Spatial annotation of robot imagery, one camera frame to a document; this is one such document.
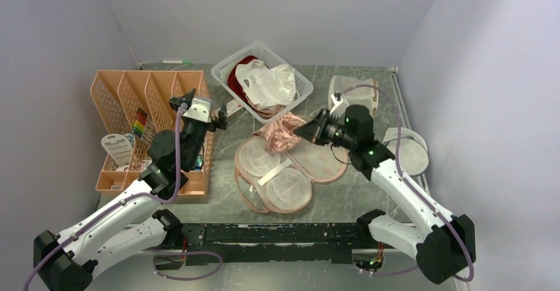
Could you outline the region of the pink satin bra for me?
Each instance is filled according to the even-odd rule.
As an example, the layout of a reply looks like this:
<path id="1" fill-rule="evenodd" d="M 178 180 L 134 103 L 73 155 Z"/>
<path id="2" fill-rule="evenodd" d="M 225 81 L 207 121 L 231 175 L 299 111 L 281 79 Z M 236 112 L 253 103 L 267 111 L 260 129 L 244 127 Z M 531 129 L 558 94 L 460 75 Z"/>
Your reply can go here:
<path id="1" fill-rule="evenodd" d="M 301 142 L 302 138 L 295 134 L 295 129 L 305 124 L 305 117 L 287 112 L 278 120 L 267 123 L 252 134 L 264 138 L 266 151 L 282 154 Z"/>

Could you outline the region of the floral mesh laundry bag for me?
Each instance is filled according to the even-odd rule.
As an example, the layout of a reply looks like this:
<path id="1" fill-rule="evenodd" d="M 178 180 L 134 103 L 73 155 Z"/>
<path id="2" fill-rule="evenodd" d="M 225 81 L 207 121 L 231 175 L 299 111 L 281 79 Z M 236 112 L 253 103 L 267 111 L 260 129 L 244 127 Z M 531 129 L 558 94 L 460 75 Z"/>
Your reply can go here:
<path id="1" fill-rule="evenodd" d="M 283 154 L 269 152 L 262 137 L 245 140 L 234 157 L 234 179 L 244 204 L 257 213 L 291 214 L 312 200 L 312 185 L 339 179 L 349 151 L 302 140 Z"/>

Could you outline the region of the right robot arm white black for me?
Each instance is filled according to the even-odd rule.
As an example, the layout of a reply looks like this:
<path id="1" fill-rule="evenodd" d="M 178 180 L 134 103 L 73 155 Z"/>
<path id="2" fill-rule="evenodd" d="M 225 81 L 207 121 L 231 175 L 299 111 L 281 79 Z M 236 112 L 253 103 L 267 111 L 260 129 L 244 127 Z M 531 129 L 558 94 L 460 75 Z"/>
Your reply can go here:
<path id="1" fill-rule="evenodd" d="M 322 110 L 313 120 L 294 130 L 315 145 L 340 146 L 349 152 L 356 171 L 383 189 L 406 213 L 411 225 L 395 221 L 381 210 L 358 219 L 357 241 L 363 247 L 388 244 L 415 260 L 417 268 L 435 284 L 459 272 L 473 280 L 476 259 L 475 228 L 465 214 L 456 216 L 437 203 L 401 168 L 391 150 L 374 136 L 374 120 L 364 106 L 349 106 L 342 123 Z"/>

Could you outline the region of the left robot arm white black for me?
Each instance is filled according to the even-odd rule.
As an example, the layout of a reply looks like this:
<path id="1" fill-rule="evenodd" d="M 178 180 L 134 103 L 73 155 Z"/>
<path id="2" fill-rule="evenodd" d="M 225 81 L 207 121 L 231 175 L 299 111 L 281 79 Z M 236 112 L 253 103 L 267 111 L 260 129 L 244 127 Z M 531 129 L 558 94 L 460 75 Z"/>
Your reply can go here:
<path id="1" fill-rule="evenodd" d="M 58 233 L 34 239 L 33 270 L 49 290 L 84 290 L 101 273 L 144 250 L 184 243 L 182 222 L 165 205 L 188 182 L 205 149 L 209 132 L 227 128 L 227 109 L 212 111 L 212 101 L 194 90 L 171 97 L 174 128 L 158 132 L 147 151 L 152 162 L 116 198 L 84 220 Z"/>

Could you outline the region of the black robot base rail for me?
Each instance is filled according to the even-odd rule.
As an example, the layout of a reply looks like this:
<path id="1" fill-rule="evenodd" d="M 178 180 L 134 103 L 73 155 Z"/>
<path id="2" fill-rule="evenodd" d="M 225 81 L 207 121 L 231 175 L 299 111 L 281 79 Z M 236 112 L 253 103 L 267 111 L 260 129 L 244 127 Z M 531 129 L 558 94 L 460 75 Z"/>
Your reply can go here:
<path id="1" fill-rule="evenodd" d="M 371 268 L 377 257 L 393 251 L 367 238 L 356 222 L 327 223 L 185 223 L 169 247 L 153 256 L 159 270 L 224 263 L 329 261 Z"/>

